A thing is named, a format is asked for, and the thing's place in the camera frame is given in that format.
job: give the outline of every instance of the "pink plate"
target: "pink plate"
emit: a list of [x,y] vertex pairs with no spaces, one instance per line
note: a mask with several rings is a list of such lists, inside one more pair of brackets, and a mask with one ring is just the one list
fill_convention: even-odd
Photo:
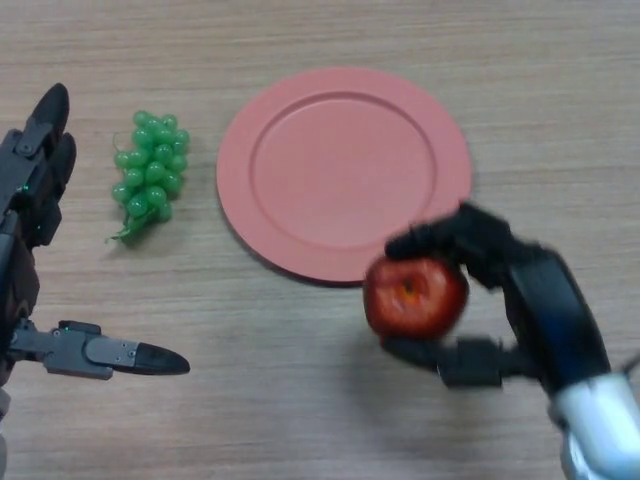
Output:
[[406,80],[361,68],[287,78],[220,147],[218,193],[237,234],[288,272],[361,282],[385,241],[471,193],[453,119]]

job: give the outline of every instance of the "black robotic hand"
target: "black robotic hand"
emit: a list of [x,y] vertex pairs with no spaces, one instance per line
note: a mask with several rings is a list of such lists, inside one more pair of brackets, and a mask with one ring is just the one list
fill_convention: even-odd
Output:
[[49,373],[105,380],[114,371],[188,373],[189,362],[177,353],[106,337],[98,325],[62,321],[44,333],[29,320],[40,290],[33,249],[53,240],[76,160],[75,140],[64,132],[68,116],[68,91],[56,84],[24,130],[11,130],[0,144],[0,386],[19,360],[42,362]]
[[437,255],[466,267],[489,291],[501,289],[517,345],[463,338],[457,346],[389,338],[392,355],[440,375],[448,386],[500,386],[502,379],[536,379],[549,393],[611,366],[598,326],[558,253],[516,238],[509,224],[465,202],[450,216],[389,241],[388,258]]

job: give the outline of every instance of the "plate rim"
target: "plate rim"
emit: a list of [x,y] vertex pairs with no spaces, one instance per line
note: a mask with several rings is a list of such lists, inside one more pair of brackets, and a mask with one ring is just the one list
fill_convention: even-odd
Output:
[[[368,94],[393,105],[407,115],[428,140],[435,168],[434,189],[413,223],[447,214],[461,200],[469,198],[473,180],[470,153],[462,131],[451,115],[428,92],[408,80],[360,67],[330,67],[302,72],[259,92],[236,114],[224,135],[216,162],[216,185],[220,206],[229,226],[261,259],[280,270],[314,282],[354,284],[362,281],[366,266],[382,254],[382,245],[323,249],[301,242],[271,224],[251,187],[251,152],[267,125],[297,101],[317,95],[318,91],[336,91],[338,87],[339,91]],[[402,98],[416,95],[421,105],[408,105],[407,108]],[[449,148],[454,149],[451,158],[442,164],[442,151]],[[456,178],[447,175],[452,171],[457,173]],[[286,254],[282,254],[283,248],[279,246],[283,241],[287,243]]]

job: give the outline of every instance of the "grape stem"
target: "grape stem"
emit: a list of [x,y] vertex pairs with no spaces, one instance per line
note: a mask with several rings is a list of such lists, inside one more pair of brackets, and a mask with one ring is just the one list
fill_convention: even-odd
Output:
[[111,240],[127,240],[141,231],[143,231],[148,225],[152,224],[155,220],[155,216],[158,214],[158,210],[152,208],[147,213],[138,218],[133,218],[129,214],[124,219],[124,228],[115,235],[111,236]]

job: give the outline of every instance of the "grape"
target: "grape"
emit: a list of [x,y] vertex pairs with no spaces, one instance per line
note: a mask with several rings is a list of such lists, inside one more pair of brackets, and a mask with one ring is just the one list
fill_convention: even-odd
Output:
[[169,163],[169,170],[174,173],[182,173],[187,169],[187,158],[184,155],[176,155]]
[[138,110],[133,114],[133,123],[135,123],[138,127],[144,127],[147,124],[149,118],[151,118],[149,112]]
[[158,207],[158,221],[160,222],[168,222],[171,220],[173,216],[173,207],[170,202],[164,202],[162,205]]
[[167,202],[167,192],[158,186],[149,187],[147,188],[147,200],[152,207],[161,207]]
[[164,123],[164,126],[172,132],[175,132],[175,130],[178,128],[178,119],[175,115],[165,115],[164,117],[162,117],[162,123]]
[[153,185],[159,182],[165,176],[165,168],[160,162],[151,162],[145,172],[145,180],[147,185]]
[[149,161],[149,152],[141,148],[136,148],[133,152],[129,152],[129,167],[142,168]]
[[151,133],[155,133],[158,129],[164,128],[164,124],[160,121],[158,117],[154,117],[153,115],[149,117],[147,120],[146,129]]
[[167,165],[173,158],[173,150],[169,145],[158,145],[153,152],[153,159],[163,165]]
[[164,188],[168,194],[176,195],[182,190],[182,178],[177,173],[166,172],[160,182],[160,186]]
[[133,218],[138,218],[149,211],[149,202],[144,193],[138,193],[127,203],[127,213]]
[[163,125],[154,132],[153,139],[156,145],[173,143],[173,132]]
[[124,170],[129,166],[129,154],[127,152],[118,152],[113,156],[113,163],[120,170]]
[[111,189],[111,196],[120,205],[125,205],[131,200],[131,190],[124,183],[118,183]]
[[176,131],[175,141],[188,145],[189,142],[191,141],[191,135],[189,135],[189,132],[187,132],[184,129],[178,130]]
[[189,146],[182,142],[173,142],[173,153],[176,155],[184,155],[187,153]]
[[144,183],[144,173],[139,168],[130,168],[124,172],[123,183],[129,188],[139,187]]
[[148,149],[153,146],[153,135],[146,128],[137,128],[131,134],[131,142],[138,148]]

